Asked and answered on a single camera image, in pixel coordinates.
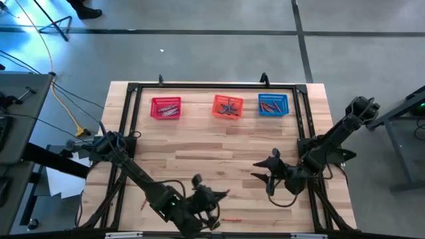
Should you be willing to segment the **blue plastic basket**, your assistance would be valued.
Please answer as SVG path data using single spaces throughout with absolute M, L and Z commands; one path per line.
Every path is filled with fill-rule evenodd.
M 271 108 L 274 113 L 261 112 L 260 101 L 271 105 L 274 105 L 273 101 L 275 101 L 282 112 L 280 113 L 276 108 Z M 283 117 L 285 115 L 288 115 L 290 110 L 288 104 L 288 96 L 286 94 L 259 94 L 258 105 L 258 113 L 260 116 L 264 117 Z

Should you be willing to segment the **silver hinge bracket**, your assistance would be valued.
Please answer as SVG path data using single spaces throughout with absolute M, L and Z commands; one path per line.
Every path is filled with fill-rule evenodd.
M 326 234 L 293 233 L 290 239 L 328 239 Z
M 141 239 L 143 232 L 109 232 L 104 239 Z

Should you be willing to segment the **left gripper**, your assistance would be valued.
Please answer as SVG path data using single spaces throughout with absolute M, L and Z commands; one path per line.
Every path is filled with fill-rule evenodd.
M 201 230 L 208 228 L 214 230 L 220 226 L 219 202 L 224 199 L 230 190 L 213 191 L 210 187 L 202 184 L 202 177 L 196 174 L 192 179 L 194 194 L 188 198 L 189 211 L 197 214 L 203 226 Z

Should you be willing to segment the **black support beam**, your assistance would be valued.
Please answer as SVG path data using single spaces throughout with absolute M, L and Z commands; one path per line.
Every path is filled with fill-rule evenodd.
M 69 158 L 53 153 L 38 145 L 28 143 L 23 151 L 23 161 L 32 161 L 39 165 L 55 169 L 81 179 L 85 179 L 90 168 Z

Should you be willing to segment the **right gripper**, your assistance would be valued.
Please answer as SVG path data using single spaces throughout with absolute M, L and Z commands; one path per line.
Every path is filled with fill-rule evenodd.
M 273 148 L 271 157 L 254 163 L 253 166 L 267 168 L 270 171 L 270 176 L 267 174 L 251 173 L 252 176 L 266 184 L 266 193 L 268 196 L 274 196 L 276 181 L 283 181 L 285 188 L 293 195 L 300 194 L 305 188 L 307 179 L 302 169 L 284 163 L 280 159 L 280 151 L 277 148 Z

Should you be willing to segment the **black aluminium table frame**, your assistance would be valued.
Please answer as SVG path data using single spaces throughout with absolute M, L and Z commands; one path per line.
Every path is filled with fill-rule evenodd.
M 102 123 L 111 131 L 135 130 L 135 161 L 158 181 L 177 179 L 188 195 L 191 179 L 200 174 L 215 191 L 230 190 L 220 201 L 220 226 L 226 232 L 312 232 L 313 220 L 307 191 L 293 196 L 278 185 L 268 197 L 262 181 L 251 173 L 266 170 L 253 166 L 277 148 L 282 159 L 297 163 L 297 141 L 310 131 L 323 134 L 333 121 L 323 84 L 200 83 L 194 88 L 172 86 L 143 88 L 127 94 L 126 82 L 112 82 Z M 258 113 L 259 94 L 286 94 L 289 114 L 264 117 Z M 215 95 L 243 98 L 240 119 L 212 114 Z M 181 97 L 179 119 L 154 119 L 151 99 Z M 240 218 L 225 222 L 222 218 Z

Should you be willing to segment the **black clamp tool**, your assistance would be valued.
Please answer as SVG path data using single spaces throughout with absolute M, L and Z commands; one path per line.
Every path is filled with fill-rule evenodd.
M 36 91 L 30 87 L 26 87 L 27 91 L 19 96 L 6 96 L 4 93 L 0 92 L 0 108 L 7 109 L 12 104 L 20 105 L 23 103 L 23 99 L 31 94 L 36 94 Z

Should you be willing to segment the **red plastic basket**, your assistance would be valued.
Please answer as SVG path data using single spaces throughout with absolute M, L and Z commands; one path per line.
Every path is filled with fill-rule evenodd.
M 179 113 L 175 116 L 164 117 L 162 116 L 163 112 L 158 112 L 159 109 L 171 105 L 176 104 Z M 176 120 L 181 116 L 181 97 L 156 97 L 151 99 L 151 110 L 150 116 L 156 120 Z

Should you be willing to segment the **black tripod stand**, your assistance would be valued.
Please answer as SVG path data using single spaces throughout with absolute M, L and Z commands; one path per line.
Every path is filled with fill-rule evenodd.
M 63 17 L 63 18 L 61 18 L 59 20 L 54 21 L 50 17 L 50 15 L 44 10 L 44 8 L 40 5 L 40 3 L 37 0 L 33 0 L 33 2 L 37 5 L 37 7 L 42 11 L 42 13 L 45 15 L 45 17 L 50 22 L 49 25 L 46 25 L 44 27 L 41 27 L 41 28 L 38 28 L 37 27 L 37 32 L 38 33 L 46 33 L 46 30 L 47 29 L 54 28 L 56 30 L 56 32 L 62 37 L 62 39 L 65 42 L 68 42 L 69 39 L 66 36 L 66 34 L 68 34 L 69 33 L 69 30 L 70 30 L 70 24 L 72 22 L 72 16 L 69 15 L 69 16 Z M 65 21 L 68 23 L 67 24 L 67 27 L 65 29 L 60 28 L 59 24 L 61 24 L 62 22 L 65 22 Z

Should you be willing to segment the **person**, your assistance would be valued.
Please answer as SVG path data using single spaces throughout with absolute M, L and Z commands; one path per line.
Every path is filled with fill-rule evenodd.
M 78 18 L 81 20 L 85 19 L 96 19 L 101 17 L 103 12 L 101 9 L 92 9 L 84 5 L 85 0 L 66 0 L 67 3 L 76 11 Z

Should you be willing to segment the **orange plastic basket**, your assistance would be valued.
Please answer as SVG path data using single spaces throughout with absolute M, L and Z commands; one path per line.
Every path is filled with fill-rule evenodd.
M 237 109 L 237 114 L 239 116 L 232 116 L 232 115 L 224 115 L 220 114 L 218 111 L 221 111 L 223 109 L 222 104 L 227 105 L 228 98 L 230 98 L 230 105 L 232 108 Z M 212 105 L 212 114 L 218 118 L 227 118 L 232 120 L 238 120 L 242 117 L 243 114 L 243 104 L 244 99 L 243 98 L 236 98 L 232 96 L 223 96 L 223 95 L 215 95 Z

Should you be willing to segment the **white paper sheet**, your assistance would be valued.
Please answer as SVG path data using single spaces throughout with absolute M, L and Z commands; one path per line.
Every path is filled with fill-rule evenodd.
M 60 194 L 62 199 L 80 195 L 84 190 L 86 180 L 80 177 L 61 173 L 56 169 L 46 168 L 50 195 Z

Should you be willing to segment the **gray metal table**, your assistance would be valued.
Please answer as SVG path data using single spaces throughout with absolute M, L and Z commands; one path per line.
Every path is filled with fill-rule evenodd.
M 392 193 L 425 189 L 415 157 L 425 147 L 425 85 L 407 95 L 399 105 L 367 126 L 370 131 L 383 126 L 394 149 L 404 181 L 390 188 Z

